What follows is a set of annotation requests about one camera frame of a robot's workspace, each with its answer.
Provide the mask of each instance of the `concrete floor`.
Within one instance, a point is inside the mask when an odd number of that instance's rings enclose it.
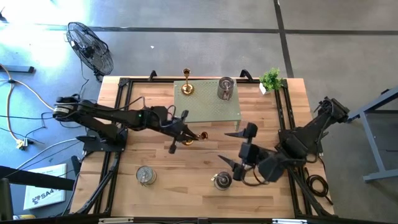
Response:
[[[248,1],[4,1],[3,16],[14,25],[0,28],[0,62],[32,65],[33,75],[13,73],[39,92],[48,103],[57,96],[77,93],[83,79],[80,61],[62,31],[45,31],[28,24],[60,24],[79,21],[103,27],[229,27],[277,29],[272,0]],[[396,30],[397,1],[388,0],[280,0],[286,29]],[[259,76],[279,67],[286,77],[279,34],[197,34],[97,32],[108,43],[114,61],[111,75],[179,75],[190,67],[193,75],[238,76],[243,68]],[[324,96],[338,99],[355,110],[398,83],[398,36],[287,35],[294,77],[304,78],[312,108]],[[96,99],[100,84],[90,78],[84,98]],[[5,105],[8,84],[0,85],[0,105]],[[48,111],[23,86],[11,100],[13,116],[38,117]],[[0,127],[6,128],[3,118]],[[47,146],[84,134],[83,128],[65,129],[45,122],[47,130],[32,135],[45,144],[15,149],[9,133],[0,132],[2,166],[19,164]],[[25,135],[40,121],[12,120],[13,130]],[[398,178],[365,184],[362,176],[377,171],[360,121],[336,124],[322,141],[326,175],[337,215],[398,223]],[[44,153],[50,155],[64,146]],[[31,168],[58,164],[72,155],[81,157],[81,144]],[[388,157],[398,159],[397,153]],[[19,202],[14,209],[23,213]]]

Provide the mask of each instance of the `wooden tabletop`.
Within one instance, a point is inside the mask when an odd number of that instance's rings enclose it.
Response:
[[[98,97],[99,104],[114,106],[119,78],[104,78]],[[290,78],[287,82],[295,123],[297,126],[304,126],[312,119],[304,81],[301,78]],[[241,128],[246,127],[247,122],[255,123],[259,129],[253,143],[273,149],[279,141],[277,132],[280,129],[274,93],[261,95],[258,84],[238,84],[238,93],[242,113]],[[283,91],[280,94],[284,113],[287,114]],[[145,96],[147,106],[170,106],[174,103],[174,86],[172,83],[135,83],[131,100],[140,96]],[[130,106],[130,109],[141,108],[142,101]],[[288,128],[288,120],[285,119],[285,122]],[[240,161],[238,152],[243,140],[224,135],[234,132],[233,122],[195,123],[189,124],[189,128],[194,133],[206,131],[209,134],[208,140],[195,142],[191,146],[178,144],[175,154],[168,153],[171,137],[149,129],[138,132],[129,130],[127,147],[122,153],[119,166],[112,216],[226,218],[294,216],[286,172],[276,183],[269,185],[248,187],[234,181],[225,191],[214,187],[210,180],[214,174],[221,171],[231,173],[231,168],[217,155]],[[71,212],[81,208],[98,185],[103,157],[103,152],[95,152],[84,160]],[[148,187],[142,186],[136,179],[136,170],[144,165],[151,166],[157,173],[157,180]],[[307,164],[307,168],[310,174],[325,177],[320,162]],[[247,181],[255,182],[251,175],[247,177]],[[108,187],[105,189],[103,207],[106,204],[107,192]],[[303,197],[298,186],[297,193],[303,210]],[[325,198],[317,200],[328,212],[333,213],[333,207]]]

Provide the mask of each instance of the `white pot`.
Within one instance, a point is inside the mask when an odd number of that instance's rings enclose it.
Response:
[[[263,95],[270,93],[271,91],[267,91],[262,83],[260,83],[260,91]]]

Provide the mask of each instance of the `fan grille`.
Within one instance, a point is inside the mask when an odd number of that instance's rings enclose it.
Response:
[[[77,56],[99,75],[109,75],[113,61],[108,46],[86,25],[80,22],[68,24],[67,39]]]

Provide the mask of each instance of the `potted plant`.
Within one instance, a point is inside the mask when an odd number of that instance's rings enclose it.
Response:
[[[260,90],[263,95],[272,90],[278,90],[282,86],[281,78],[278,78],[279,68],[272,68],[260,77]]]

